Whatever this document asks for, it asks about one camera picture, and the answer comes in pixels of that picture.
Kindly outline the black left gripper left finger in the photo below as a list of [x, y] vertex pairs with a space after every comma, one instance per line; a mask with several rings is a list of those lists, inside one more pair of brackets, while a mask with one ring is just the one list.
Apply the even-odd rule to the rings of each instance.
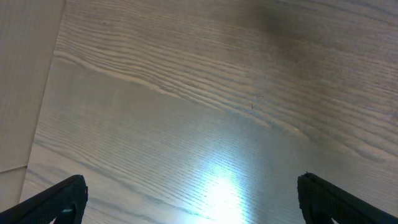
[[1, 223], [81, 224], [88, 201], [82, 175], [73, 175], [1, 212]]

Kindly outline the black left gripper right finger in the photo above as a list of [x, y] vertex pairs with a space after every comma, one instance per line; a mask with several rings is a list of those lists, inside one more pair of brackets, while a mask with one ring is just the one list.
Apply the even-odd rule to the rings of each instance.
[[397, 218], [313, 173], [297, 179], [298, 201], [306, 223], [397, 224]]

